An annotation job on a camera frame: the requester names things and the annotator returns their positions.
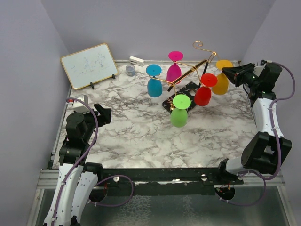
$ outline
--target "marble tabletop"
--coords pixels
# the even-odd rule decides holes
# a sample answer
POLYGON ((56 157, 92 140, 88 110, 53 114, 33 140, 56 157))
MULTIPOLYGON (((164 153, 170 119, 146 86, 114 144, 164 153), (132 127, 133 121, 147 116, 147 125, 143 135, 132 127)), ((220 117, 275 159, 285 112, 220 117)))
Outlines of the marble tabletop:
MULTIPOLYGON (((171 168, 215 167, 225 158, 239 157, 256 133, 251 108, 243 89, 230 84, 223 96, 213 94, 209 105, 196 106, 188 112, 187 125, 176 128, 162 102, 173 92, 163 84, 163 93, 151 98, 147 93, 148 65, 135 65, 136 75, 126 74, 126 63, 117 64, 119 75, 91 87, 72 90, 71 97, 88 96, 89 105, 99 103, 112 109, 111 124, 98 130, 98 139, 86 162, 97 162, 105 168, 171 168)), ((159 64, 166 79, 171 64, 159 64)), ((182 73, 190 69, 181 66, 182 73)), ((220 70, 210 64, 208 73, 220 70)), ((177 90, 190 81, 198 84, 194 72, 177 85, 177 90)), ((58 141, 53 168, 57 169, 58 152, 66 136, 66 117, 73 111, 67 107, 58 141)))

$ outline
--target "small container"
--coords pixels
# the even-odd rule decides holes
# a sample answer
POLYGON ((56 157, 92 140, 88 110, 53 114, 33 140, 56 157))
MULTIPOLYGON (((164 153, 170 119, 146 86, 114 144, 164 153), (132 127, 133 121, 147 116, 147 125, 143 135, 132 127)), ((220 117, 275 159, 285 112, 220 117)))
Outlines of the small container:
POLYGON ((128 76, 134 76, 135 75, 135 66, 134 65, 127 65, 126 66, 126 71, 128 76))

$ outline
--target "pink wine glass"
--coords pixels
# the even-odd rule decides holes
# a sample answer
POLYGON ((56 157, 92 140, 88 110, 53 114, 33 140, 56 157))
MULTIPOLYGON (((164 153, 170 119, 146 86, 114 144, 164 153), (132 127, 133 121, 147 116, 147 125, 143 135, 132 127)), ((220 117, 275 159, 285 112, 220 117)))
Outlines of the pink wine glass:
MULTIPOLYGON (((179 60, 183 60, 184 54, 181 53, 180 51, 172 51, 168 54, 168 57, 172 61, 176 62, 176 61, 179 61, 179 60)), ((174 81, 174 80, 178 79, 181 75, 182 75, 182 72, 181 72, 181 69, 180 69, 179 65, 174 63, 173 65, 171 65, 169 67, 169 69, 167 71, 166 80, 167 81, 174 81)))

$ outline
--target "gray wall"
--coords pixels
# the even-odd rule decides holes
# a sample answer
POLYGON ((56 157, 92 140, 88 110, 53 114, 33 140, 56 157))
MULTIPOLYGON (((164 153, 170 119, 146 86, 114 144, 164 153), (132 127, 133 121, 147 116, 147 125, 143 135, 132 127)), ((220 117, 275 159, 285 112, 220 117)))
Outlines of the gray wall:
MULTIPOLYGON (((286 65, 295 75, 297 88, 295 96, 277 104, 277 117, 285 138, 290 139, 293 148, 282 166, 286 189, 295 216, 301 225, 301 76, 300 76, 300 36, 301 1, 277 0, 266 20, 257 32, 243 59, 244 63, 273 60, 286 65)), ((288 73, 281 73, 275 87, 278 97, 285 97, 292 90, 288 73)))
POLYGON ((39 0, 0 6, 0 225, 26 225, 69 83, 68 54, 39 0))
POLYGON ((42 0, 70 52, 108 43, 114 59, 242 59, 274 0, 42 0))

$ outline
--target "whiteboard frame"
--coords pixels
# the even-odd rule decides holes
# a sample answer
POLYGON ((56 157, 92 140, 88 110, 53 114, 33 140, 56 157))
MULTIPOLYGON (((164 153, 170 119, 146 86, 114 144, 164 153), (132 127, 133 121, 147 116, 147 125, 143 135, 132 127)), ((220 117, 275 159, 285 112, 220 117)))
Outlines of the whiteboard frame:
MULTIPOLYGON (((69 77, 69 75, 68 75, 68 72, 67 72, 67 70, 66 70, 66 68, 65 68, 65 66, 64 66, 64 64, 63 64, 63 58, 68 57, 68 56, 71 56, 71 55, 74 55, 74 54, 77 54, 77 53, 80 53, 80 52, 83 52, 83 51, 86 51, 86 50, 89 50, 89 49, 92 49, 92 48, 95 48, 95 47, 99 47, 99 46, 102 46, 102 45, 106 45, 106 46, 107 46, 107 48, 108 48, 108 50, 109 50, 109 53, 110 53, 110 56, 112 57, 112 60, 113 60, 114 65, 115 65, 115 67, 116 67, 116 71, 117 71, 117 72, 116 72, 116 74, 114 74, 114 76, 116 76, 116 75, 119 74, 119 71, 118 71, 118 68, 117 68, 117 66, 116 66, 115 60, 113 59, 113 56, 112 56, 112 53, 111 53, 111 51, 110 51, 110 49, 109 49, 108 44, 106 44, 106 43, 102 43, 102 44, 97 45, 97 46, 93 46, 93 47, 90 47, 90 48, 87 48, 87 49, 84 49, 84 50, 81 50, 81 51, 78 51, 78 52, 75 52, 75 53, 71 53, 71 54, 62 56, 62 57, 61 57, 61 64, 62 64, 62 66, 63 66, 63 68, 64 68, 64 70, 65 70, 65 72, 66 72, 66 75, 67 75, 67 77, 68 77, 68 79, 69 79, 69 82, 70 82, 70 84, 71 84, 71 86, 72 86, 72 88, 73 88, 74 90, 82 89, 82 88, 84 88, 84 87, 90 86, 90 84, 87 84, 87 85, 82 86, 82 87, 79 87, 79 88, 75 88, 74 85, 72 84, 72 81, 71 81, 71 79, 70 79, 70 77, 69 77)), ((100 79, 100 80, 98 80, 98 81, 93 82, 93 84, 98 83, 98 82, 100 82, 100 81, 103 81, 103 80, 105 80, 105 79, 112 78, 112 77, 113 77, 113 76, 111 75, 111 76, 106 77, 106 78, 104 78, 104 79, 100 79)))

